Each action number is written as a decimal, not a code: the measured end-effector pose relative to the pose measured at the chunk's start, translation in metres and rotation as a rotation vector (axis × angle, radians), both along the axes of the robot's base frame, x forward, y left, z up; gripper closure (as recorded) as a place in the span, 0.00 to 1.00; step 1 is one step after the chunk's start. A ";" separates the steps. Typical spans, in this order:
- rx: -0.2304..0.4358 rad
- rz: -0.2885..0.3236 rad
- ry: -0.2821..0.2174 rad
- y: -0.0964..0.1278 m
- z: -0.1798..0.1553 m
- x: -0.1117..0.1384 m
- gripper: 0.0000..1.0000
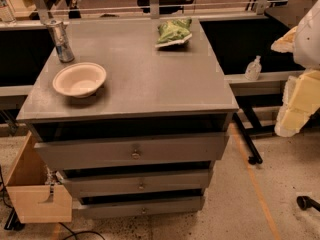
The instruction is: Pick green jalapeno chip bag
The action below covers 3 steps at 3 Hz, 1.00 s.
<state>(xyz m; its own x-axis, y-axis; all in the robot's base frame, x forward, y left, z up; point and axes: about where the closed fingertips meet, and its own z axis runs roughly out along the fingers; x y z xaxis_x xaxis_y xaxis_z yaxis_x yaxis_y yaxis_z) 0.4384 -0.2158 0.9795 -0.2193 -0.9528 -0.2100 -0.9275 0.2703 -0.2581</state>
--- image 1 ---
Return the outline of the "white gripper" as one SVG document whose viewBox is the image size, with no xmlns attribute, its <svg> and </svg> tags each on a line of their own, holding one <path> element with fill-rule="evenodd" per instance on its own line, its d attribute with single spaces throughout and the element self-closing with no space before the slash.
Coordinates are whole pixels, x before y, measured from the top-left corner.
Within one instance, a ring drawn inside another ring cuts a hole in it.
<svg viewBox="0 0 320 240">
<path fill-rule="evenodd" d="M 301 19 L 297 27 L 271 45 L 273 51 L 292 53 L 296 64 L 304 68 L 320 68 L 320 0 Z M 298 77 L 290 76 L 283 92 L 275 133 L 292 137 L 299 133 L 320 108 L 320 71 L 306 70 Z"/>
</svg>

